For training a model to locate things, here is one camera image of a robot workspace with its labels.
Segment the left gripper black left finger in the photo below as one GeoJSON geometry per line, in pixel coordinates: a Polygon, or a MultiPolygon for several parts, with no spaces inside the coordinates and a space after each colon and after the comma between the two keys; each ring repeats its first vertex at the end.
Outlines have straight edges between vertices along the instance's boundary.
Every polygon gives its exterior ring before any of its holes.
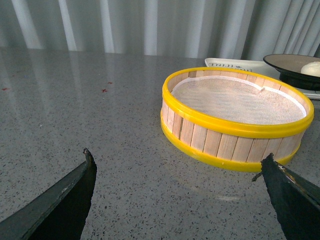
{"type": "Polygon", "coordinates": [[[97,165],[91,152],[61,180],[0,223],[2,240],[79,240],[94,193],[97,165]]]}

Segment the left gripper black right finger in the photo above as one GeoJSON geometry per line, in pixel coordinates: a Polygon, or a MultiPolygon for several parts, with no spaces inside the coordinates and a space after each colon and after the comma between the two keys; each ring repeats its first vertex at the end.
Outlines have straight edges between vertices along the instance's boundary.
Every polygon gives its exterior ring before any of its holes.
{"type": "Polygon", "coordinates": [[[320,188],[274,160],[270,153],[261,161],[261,172],[276,212],[277,220],[288,240],[320,238],[320,188]]]}

